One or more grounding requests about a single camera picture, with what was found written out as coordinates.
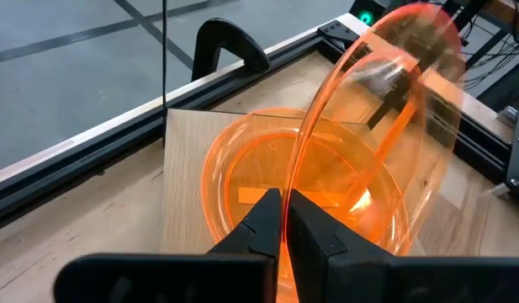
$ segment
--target black clamp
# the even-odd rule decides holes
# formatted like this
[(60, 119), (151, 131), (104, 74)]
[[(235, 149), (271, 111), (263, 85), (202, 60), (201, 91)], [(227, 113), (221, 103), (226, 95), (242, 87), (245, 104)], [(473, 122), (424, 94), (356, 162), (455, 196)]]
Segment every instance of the black clamp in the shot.
[(63, 268), (56, 303), (274, 303), (282, 197), (269, 189), (205, 255), (92, 254)]
[(192, 81), (216, 71), (222, 48), (244, 60), (244, 66), (254, 72), (270, 68), (267, 54), (249, 34), (228, 20), (212, 18), (201, 25), (196, 37)]
[(519, 302), (519, 258), (395, 257), (296, 191), (288, 220), (300, 302)]

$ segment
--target electrical wire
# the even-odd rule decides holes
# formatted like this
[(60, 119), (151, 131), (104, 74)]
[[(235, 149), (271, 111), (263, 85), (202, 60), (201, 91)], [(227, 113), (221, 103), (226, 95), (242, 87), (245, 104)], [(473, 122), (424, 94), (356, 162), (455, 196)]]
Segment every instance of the electrical wire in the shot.
[[(478, 85), (480, 85), (488, 76), (492, 75), (495, 72), (498, 72), (500, 69), (507, 66), (508, 63), (510, 63), (515, 56), (519, 53), (519, 45), (511, 47), (510, 45), (505, 48), (504, 45), (501, 47), (502, 50), (509, 51), (507, 56), (503, 56), (496, 64), (495, 66), (488, 72), (485, 72), (477, 77), (474, 77), (472, 79), (466, 80), (463, 83), (465, 84), (465, 89), (471, 89), (475, 88)], [(484, 64), (481, 64), (480, 66), (483, 66), (487, 64), (489, 61), (485, 62)]]
[(462, 36), (462, 38), (464, 40), (466, 40), (470, 36), (470, 34), (472, 34), (472, 29), (474, 28), (474, 24), (476, 23), (477, 19), (478, 19), (478, 16), (474, 17), (474, 20), (472, 20), (472, 19), (469, 20), (469, 22), (470, 22), (469, 29), (466, 32), (464, 32), (464, 34)]
[(519, 26), (519, 3), (517, 0), (512, 0), (513, 6), (515, 6), (515, 12), (513, 13), (513, 20), (511, 21), (511, 35), (513, 40), (519, 45), (519, 39), (517, 38), (517, 28)]
[[(493, 61), (494, 59), (501, 57), (501, 56), (510, 56), (515, 46), (510, 45), (505, 40), (502, 41), (502, 47), (498, 50), (495, 54), (485, 54), (484, 56), (488, 56), (488, 58), (485, 58), (484, 60), (478, 61), (478, 63), (474, 64), (471, 68), (478, 68), (480, 66), (483, 66), (487, 64), (488, 62)], [(474, 55), (471, 53), (463, 52), (465, 55)]]
[[(462, 53), (463, 55), (467, 55), (467, 56), (472, 56), (472, 55), (474, 55), (474, 53), (468, 53), (468, 52), (466, 52), (466, 51), (461, 51), (461, 53)], [(507, 55), (508, 55), (508, 54), (501, 54), (501, 53), (489, 54), (489, 53), (487, 53), (487, 54), (485, 54), (484, 56), (495, 56), (495, 57), (497, 57), (497, 56), (507, 56)]]

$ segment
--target wooden board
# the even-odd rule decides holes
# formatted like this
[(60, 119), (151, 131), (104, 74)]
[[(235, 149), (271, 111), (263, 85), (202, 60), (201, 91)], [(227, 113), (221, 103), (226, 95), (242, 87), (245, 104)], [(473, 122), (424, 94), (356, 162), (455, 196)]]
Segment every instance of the wooden board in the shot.
[[(317, 69), (310, 70), (313, 63)], [(264, 82), (249, 88), (214, 110), (245, 113), (251, 110), (280, 107), (305, 108), (315, 94), (324, 76), (330, 71), (331, 63), (317, 54), (305, 57), (298, 63), (287, 67)], [(297, 81), (291, 75), (305, 75)], [(203, 253), (213, 244), (209, 234), (199, 197), (199, 180), (203, 159), (217, 133), (236, 117), (233, 114), (198, 113), (173, 110), (168, 115), (172, 123), (167, 127), (168, 134), (174, 134), (167, 142), (167, 154), (164, 172), (186, 170), (182, 174), (167, 174), (166, 184), (170, 184), (164, 203), (168, 205), (162, 251), (165, 253)], [(183, 138), (196, 137), (191, 145), (177, 144)], [(170, 188), (185, 188), (177, 193), (169, 193)], [(509, 213), (516, 207), (508, 201), (498, 199), (486, 192), (493, 184), (466, 163), (453, 157), (442, 186), (437, 193), (436, 203), (421, 228), (418, 239), (411, 250), (414, 255), (517, 255), (519, 241), (508, 242), (496, 229), (502, 229), (500, 223), (508, 221), (500, 218), (494, 209), (502, 210), (498, 214)], [(186, 205), (178, 201), (187, 200)], [(519, 212), (517, 220), (509, 222), (516, 227), (509, 231), (510, 239), (519, 239)], [(508, 242), (497, 247), (495, 243)]]

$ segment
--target concrete floor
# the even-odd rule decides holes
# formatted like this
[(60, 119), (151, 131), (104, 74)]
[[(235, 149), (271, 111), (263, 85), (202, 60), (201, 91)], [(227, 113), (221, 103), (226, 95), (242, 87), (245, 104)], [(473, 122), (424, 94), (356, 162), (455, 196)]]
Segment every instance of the concrete floor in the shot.
[[(160, 0), (128, 2), (144, 16), (162, 10)], [(199, 26), (223, 17), (268, 47), (347, 12), (352, 2), (211, 0), (195, 11), (175, 11), (168, 20), (169, 38), (193, 57)], [(161, 95), (161, 46), (131, 20), (113, 0), (0, 0), (0, 169)], [(122, 29), (91, 39), (78, 34), (110, 24)], [(481, 28), (473, 29), (468, 52), (498, 30), (481, 19), (477, 24)], [(160, 29), (162, 22), (154, 25)], [(3, 59), (10, 54), (16, 55)], [(188, 83), (191, 71), (170, 53), (168, 59), (172, 90)], [(236, 60), (224, 53), (220, 67)], [(517, 62), (469, 92), (479, 94)], [(493, 65), (470, 71), (469, 77)]]

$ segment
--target black cable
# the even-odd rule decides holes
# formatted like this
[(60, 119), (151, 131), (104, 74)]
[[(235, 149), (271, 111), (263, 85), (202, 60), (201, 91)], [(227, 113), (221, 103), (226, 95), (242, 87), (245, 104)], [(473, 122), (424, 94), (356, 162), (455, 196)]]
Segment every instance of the black cable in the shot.
[(519, 26), (519, 3), (517, 0), (512, 0), (515, 6), (515, 12), (513, 13), (513, 21), (511, 22), (511, 35), (513, 40), (519, 45), (519, 39), (517, 38), (517, 27)]
[(485, 72), (482, 75), (479, 75), (475, 78), (464, 81), (465, 89), (475, 88), (478, 85), (480, 85), (489, 75), (492, 75), (493, 73), (499, 71), (501, 68), (510, 63), (518, 52), (519, 45), (516, 45), (515, 47), (513, 47), (513, 50), (510, 52), (510, 54), (508, 54), (508, 56), (504, 56), (498, 63), (495, 64), (495, 66), (490, 71)]
[(474, 24), (476, 23), (476, 20), (478, 19), (478, 16), (474, 17), (474, 20), (470, 19), (470, 26), (469, 29), (463, 34), (462, 38), (464, 40), (468, 39), (470, 34), (472, 34), (472, 29), (474, 28)]
[(164, 134), (166, 133), (167, 119), (167, 100), (166, 100), (166, 77), (167, 77), (167, 0), (162, 0), (162, 109), (164, 117), (162, 118)]
[[(490, 61), (493, 61), (494, 59), (500, 57), (500, 56), (510, 56), (511, 55), (511, 51), (513, 51), (513, 48), (514, 46), (510, 45), (509, 43), (507, 43), (505, 40), (502, 41), (502, 47), (498, 50), (497, 53), (495, 54), (486, 54), (485, 56), (488, 56), (488, 58), (482, 60), (482, 61), (479, 61), (478, 63), (474, 64), (471, 69), (475, 69), (475, 68), (478, 68), (480, 66), (483, 66), (485, 64), (487, 64), (488, 62)], [(467, 52), (462, 52), (463, 54), (465, 55), (473, 55), (473, 54), (470, 54), (470, 53), (467, 53)]]
[[(465, 51), (461, 51), (461, 53), (463, 55), (469, 55), (469, 56), (474, 55), (474, 53), (468, 53), (468, 52), (465, 52)], [(501, 53), (489, 54), (489, 53), (487, 53), (484, 56), (495, 56), (495, 57), (498, 57), (498, 56), (508, 56), (508, 54), (501, 54)]]

